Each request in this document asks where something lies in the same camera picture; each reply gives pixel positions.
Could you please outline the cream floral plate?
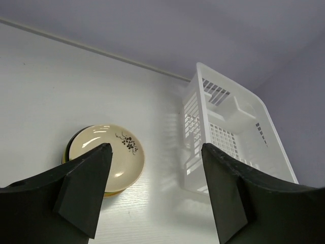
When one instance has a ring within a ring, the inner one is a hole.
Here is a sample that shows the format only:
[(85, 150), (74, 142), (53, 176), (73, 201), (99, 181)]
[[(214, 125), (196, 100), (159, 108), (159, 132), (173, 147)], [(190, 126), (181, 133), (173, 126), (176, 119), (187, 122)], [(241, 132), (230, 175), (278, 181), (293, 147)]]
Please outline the cream floral plate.
[(112, 147), (112, 163), (105, 192), (118, 192), (133, 185), (141, 176), (145, 155), (141, 143), (118, 125), (93, 125), (73, 140), (69, 159), (73, 160), (102, 143)]

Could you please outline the white plastic dish rack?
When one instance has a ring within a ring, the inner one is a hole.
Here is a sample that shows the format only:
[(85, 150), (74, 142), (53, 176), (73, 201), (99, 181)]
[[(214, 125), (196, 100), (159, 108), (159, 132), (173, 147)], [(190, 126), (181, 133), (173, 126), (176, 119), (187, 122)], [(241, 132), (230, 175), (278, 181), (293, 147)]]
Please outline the white plastic dish rack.
[(196, 68), (182, 95), (185, 189), (209, 194), (201, 154), (205, 143), (259, 171), (297, 183), (264, 102), (207, 65), (197, 63)]

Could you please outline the green plate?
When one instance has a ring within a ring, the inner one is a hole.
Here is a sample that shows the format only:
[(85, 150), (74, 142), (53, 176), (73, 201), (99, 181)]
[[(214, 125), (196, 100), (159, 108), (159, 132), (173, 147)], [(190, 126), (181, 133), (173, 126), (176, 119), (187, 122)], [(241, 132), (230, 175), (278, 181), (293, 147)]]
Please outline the green plate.
[[(61, 163), (65, 164), (68, 161), (69, 161), (69, 153), (68, 153), (68, 148), (66, 147), (64, 152), (63, 152), (63, 155), (62, 155)], [(104, 193), (104, 198), (108, 198), (108, 197), (118, 195), (118, 194), (122, 193), (123, 191), (125, 191), (125, 189), (122, 190), (122, 191), (118, 191), (118, 192), (105, 192)]]

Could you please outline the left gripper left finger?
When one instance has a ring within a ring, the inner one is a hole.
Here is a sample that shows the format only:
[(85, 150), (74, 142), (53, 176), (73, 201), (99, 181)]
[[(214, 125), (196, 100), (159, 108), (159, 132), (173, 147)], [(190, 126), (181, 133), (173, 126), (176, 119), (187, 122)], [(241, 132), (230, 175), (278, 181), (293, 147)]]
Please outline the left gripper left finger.
[(65, 164), (1, 188), (1, 243), (95, 238), (113, 150), (102, 143)]

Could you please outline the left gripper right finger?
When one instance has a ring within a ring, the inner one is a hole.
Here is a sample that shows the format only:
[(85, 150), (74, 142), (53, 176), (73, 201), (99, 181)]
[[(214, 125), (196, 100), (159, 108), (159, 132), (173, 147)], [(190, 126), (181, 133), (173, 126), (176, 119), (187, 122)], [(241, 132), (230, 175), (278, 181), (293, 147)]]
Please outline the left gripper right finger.
[(324, 188), (275, 178), (211, 143), (202, 160), (220, 243), (324, 243)]

